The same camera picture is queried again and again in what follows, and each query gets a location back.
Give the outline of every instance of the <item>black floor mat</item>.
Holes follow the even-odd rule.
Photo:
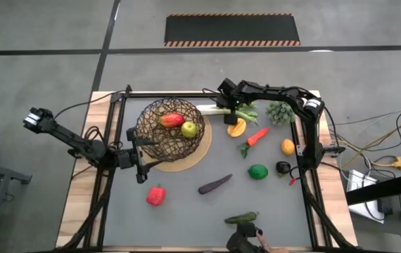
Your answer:
[[[172,14],[165,46],[299,46],[290,13]]]

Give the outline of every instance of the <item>purple eggplant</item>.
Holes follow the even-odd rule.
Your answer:
[[[206,185],[199,187],[198,191],[200,194],[209,193],[210,191],[218,188],[223,183],[227,182],[232,176],[233,176],[233,174],[229,174],[229,175],[223,177],[222,179],[218,179],[214,182],[207,183]]]

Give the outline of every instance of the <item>wire basket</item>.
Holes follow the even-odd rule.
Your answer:
[[[170,113],[178,113],[183,115],[185,122],[193,122],[198,129],[196,137],[184,137],[181,127],[162,126],[159,123],[160,117]],[[143,145],[141,149],[153,159],[166,162],[173,162],[193,153],[202,140],[204,130],[205,122],[196,106],[175,97],[154,101],[141,112],[136,121],[136,137],[158,142],[156,145]]]

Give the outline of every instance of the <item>concrete floor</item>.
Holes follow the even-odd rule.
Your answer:
[[[113,0],[0,1],[0,50],[101,48]],[[111,48],[163,46],[170,13],[291,12],[303,46],[401,44],[401,0],[122,0]],[[54,112],[86,101],[98,56],[0,56],[0,165],[33,174],[29,186],[0,216],[0,252],[53,248],[74,160],[50,136],[23,128],[35,107]],[[100,90],[214,89],[225,78],[317,89],[333,118],[347,122],[401,108],[401,51],[341,53],[216,53],[108,56]],[[80,132],[86,107],[59,122]],[[355,134],[370,122],[338,127],[357,144],[395,128],[394,117]],[[384,146],[398,142],[388,139]],[[351,154],[347,151],[345,160]],[[401,146],[371,154],[401,155]],[[362,161],[353,169],[363,170]],[[397,175],[401,171],[393,170]],[[401,251],[396,235],[356,231],[367,249]]]

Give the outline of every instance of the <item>round wooden board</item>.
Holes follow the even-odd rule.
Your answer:
[[[162,162],[158,165],[155,165],[154,168],[166,172],[178,172],[189,169],[201,161],[202,158],[207,154],[210,144],[212,143],[212,125],[206,116],[203,116],[203,120],[205,122],[205,128],[202,140],[200,141],[198,148],[196,148],[191,155],[174,162]],[[143,152],[143,160],[146,163],[156,161],[155,159],[149,157],[146,152]]]

